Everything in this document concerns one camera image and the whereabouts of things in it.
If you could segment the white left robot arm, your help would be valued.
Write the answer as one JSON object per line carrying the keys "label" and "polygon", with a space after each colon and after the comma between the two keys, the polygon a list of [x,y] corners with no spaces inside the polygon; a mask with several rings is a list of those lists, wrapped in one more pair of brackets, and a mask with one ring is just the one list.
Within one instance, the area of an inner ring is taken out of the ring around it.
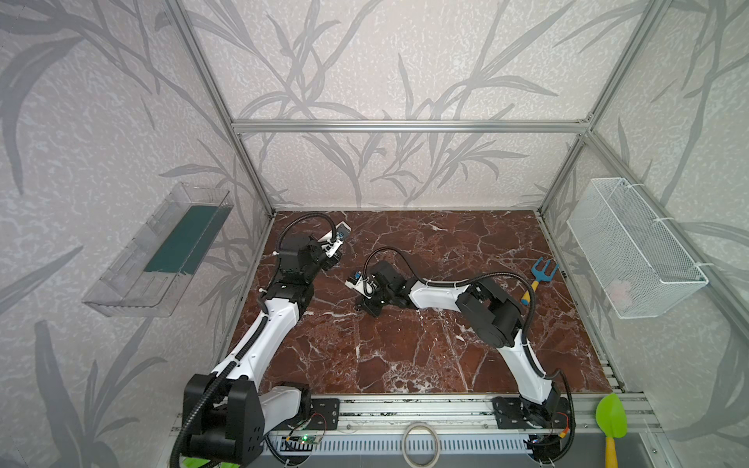
{"label": "white left robot arm", "polygon": [[259,383],[289,331],[314,296],[313,282],[341,259],[350,230],[342,223],[320,239],[294,236],[276,249],[278,270],[261,296],[261,312],[233,350],[208,374],[195,374],[183,392],[183,422],[169,464],[183,456],[247,466],[264,451],[267,434],[311,410],[302,384],[259,394]]}

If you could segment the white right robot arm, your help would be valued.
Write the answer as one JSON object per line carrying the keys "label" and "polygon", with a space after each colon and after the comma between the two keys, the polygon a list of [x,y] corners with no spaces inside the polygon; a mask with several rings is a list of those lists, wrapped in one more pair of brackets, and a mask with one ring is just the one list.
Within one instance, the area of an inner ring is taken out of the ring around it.
{"label": "white right robot arm", "polygon": [[369,273],[353,273],[345,286],[360,294],[356,308],[375,318],[387,306],[460,313],[509,368],[519,392],[520,417],[533,427],[553,422],[562,396],[528,340],[536,288],[523,276],[499,271],[456,282],[434,281],[419,275],[407,278],[381,261]]}

